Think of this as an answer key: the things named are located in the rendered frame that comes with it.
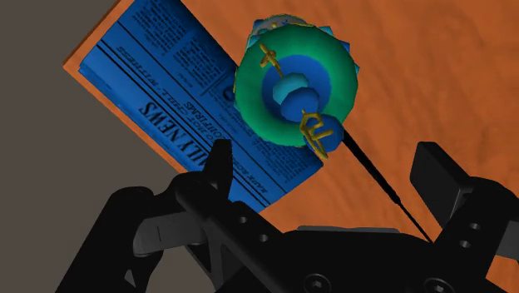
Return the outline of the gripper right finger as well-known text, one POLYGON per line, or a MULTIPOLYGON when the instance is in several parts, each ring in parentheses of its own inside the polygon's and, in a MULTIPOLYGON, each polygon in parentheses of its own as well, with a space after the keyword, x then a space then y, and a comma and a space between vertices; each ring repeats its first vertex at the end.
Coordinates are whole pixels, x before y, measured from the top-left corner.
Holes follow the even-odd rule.
POLYGON ((519 197, 469 176, 436 142, 419 142, 410 182, 442 228, 413 284, 420 293, 507 293, 487 279, 519 197))

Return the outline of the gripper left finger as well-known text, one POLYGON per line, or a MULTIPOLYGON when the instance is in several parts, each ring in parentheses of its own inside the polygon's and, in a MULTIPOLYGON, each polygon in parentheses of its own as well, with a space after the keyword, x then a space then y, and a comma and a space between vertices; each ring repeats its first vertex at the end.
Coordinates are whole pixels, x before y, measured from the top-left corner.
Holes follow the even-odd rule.
POLYGON ((125 187, 107 200, 56 293, 146 293, 165 250, 185 246, 215 293, 293 293, 282 233, 228 198, 232 154, 214 143, 202 171, 179 174, 159 195, 125 187))

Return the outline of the thin black stick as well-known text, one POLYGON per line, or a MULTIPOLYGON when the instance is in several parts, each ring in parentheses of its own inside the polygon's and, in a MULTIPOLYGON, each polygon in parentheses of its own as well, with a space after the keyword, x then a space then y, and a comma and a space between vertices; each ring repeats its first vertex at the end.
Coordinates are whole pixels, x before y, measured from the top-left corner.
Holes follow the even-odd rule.
POLYGON ((415 218, 411 215, 408 209, 404 206, 397 192, 391 187, 391 185, 387 182, 383 174, 372 163, 372 161, 368 158, 366 153, 361 149, 359 144, 353 139, 353 137, 348 133, 346 129, 344 129, 343 144, 350 150, 350 152, 363 166, 363 168, 368 172, 368 174, 377 182, 380 188, 387 194, 389 199, 395 205, 397 205, 406 215, 406 217, 415 225, 415 227, 425 237, 425 239, 428 242, 433 243, 433 240, 430 238, 427 232, 420 226, 420 224, 415 220, 415 218))

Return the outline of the blue newspaper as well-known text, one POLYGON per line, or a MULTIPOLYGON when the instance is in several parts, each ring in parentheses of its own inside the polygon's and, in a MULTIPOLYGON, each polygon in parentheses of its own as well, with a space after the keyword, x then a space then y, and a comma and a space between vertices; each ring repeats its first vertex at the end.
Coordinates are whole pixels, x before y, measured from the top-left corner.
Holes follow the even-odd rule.
POLYGON ((79 71, 188 171, 202 169, 215 140, 230 140, 230 199, 256 211, 322 165, 247 126, 234 105, 235 62, 180 0, 134 0, 79 71))

